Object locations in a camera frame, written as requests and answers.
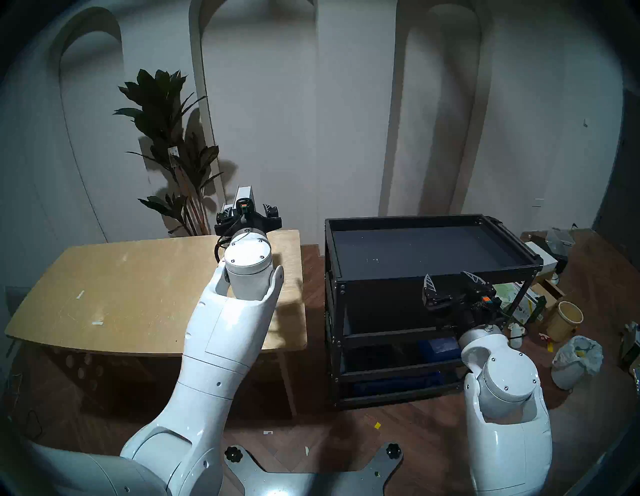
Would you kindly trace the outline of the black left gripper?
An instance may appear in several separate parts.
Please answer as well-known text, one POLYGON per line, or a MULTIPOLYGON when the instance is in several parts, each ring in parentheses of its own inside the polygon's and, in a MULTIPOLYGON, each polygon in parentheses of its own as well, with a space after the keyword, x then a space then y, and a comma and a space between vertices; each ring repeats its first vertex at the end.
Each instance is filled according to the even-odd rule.
POLYGON ((265 216, 254 210, 249 213, 234 212, 234 206, 223 206, 216 213, 215 234, 234 236, 245 229, 257 229, 268 233, 282 228, 282 219, 276 206, 264 203, 264 212, 265 216))

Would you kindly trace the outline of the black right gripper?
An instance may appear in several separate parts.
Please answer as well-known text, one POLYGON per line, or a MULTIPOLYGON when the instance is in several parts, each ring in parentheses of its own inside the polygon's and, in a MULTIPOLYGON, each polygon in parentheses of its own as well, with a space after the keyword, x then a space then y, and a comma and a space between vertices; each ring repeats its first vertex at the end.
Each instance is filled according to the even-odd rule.
POLYGON ((494 286, 477 274, 462 271, 469 286, 453 294, 436 290, 429 274, 422 286, 425 310, 437 328, 472 329, 493 325, 503 315, 501 299, 494 286))

